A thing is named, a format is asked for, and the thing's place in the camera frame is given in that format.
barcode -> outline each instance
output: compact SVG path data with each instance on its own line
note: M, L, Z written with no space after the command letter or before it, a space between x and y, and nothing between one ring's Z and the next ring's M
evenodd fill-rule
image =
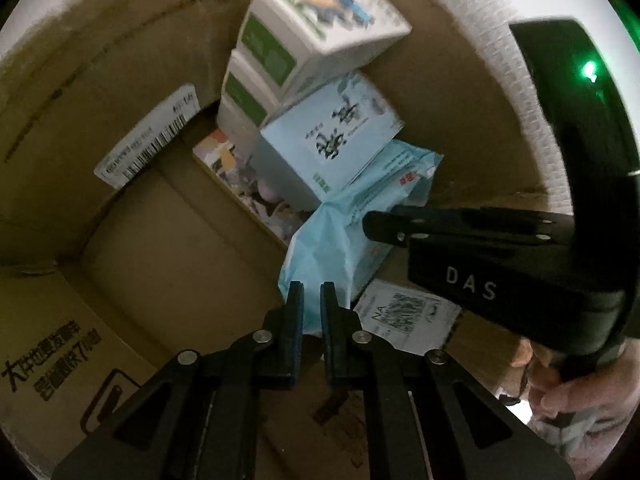
M169 124L164 130L162 130L156 138L148 145L140 154L136 157L129 167L122 172L129 180L135 177L142 168L144 168L152 158L154 158L158 152L164 148L171 139L173 139L180 130L184 128L187 121L184 119L184 115L179 114L174 121Z
M376 313L371 319L389 325L404 333L411 333L424 313L427 320L436 315L438 303L424 299L412 298L400 292L396 292L391 303L385 306L377 306Z

silver rivet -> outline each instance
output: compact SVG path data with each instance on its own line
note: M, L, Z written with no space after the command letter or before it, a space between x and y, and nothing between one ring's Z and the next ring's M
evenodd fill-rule
M358 344L366 345L371 342L371 334L366 330L358 330L351 335L351 338Z
M449 360L449 355L442 350L438 350L437 348L429 350L427 352L427 357L429 358L429 361L431 361L435 365L443 365Z
M178 362L181 365L192 365L197 360L198 354L196 354L196 352L194 352L193 350L185 350L184 352L180 352L180 354L178 355Z
M273 334L268 330L256 330L254 332L254 341L257 343L268 343L272 337Z

blue plastic package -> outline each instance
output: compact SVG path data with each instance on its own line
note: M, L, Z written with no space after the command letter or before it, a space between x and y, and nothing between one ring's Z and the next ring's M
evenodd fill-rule
M442 156L392 140L344 190L324 202L289 245L278 287L286 299L289 283L305 286L304 333L320 333L320 285L334 282L341 306L349 306L373 277L391 247L372 242L362 218L399 203L423 205Z

green led indicator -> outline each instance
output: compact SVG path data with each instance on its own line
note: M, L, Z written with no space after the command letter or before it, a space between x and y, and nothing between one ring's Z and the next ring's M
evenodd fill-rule
M598 78L598 76L596 75L596 64L593 61L587 62L582 67L582 74L592 83L595 83L596 79Z

green rectangle on box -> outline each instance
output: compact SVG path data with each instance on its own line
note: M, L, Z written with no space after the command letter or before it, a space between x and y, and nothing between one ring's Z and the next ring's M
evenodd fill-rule
M278 86L282 86L296 66L296 59L253 14L246 20L242 44L249 49Z
M267 116L267 112L231 73L229 73L226 78L225 92L234 100L246 116L251 119L251 122L260 127L260 124L262 124L262 121Z

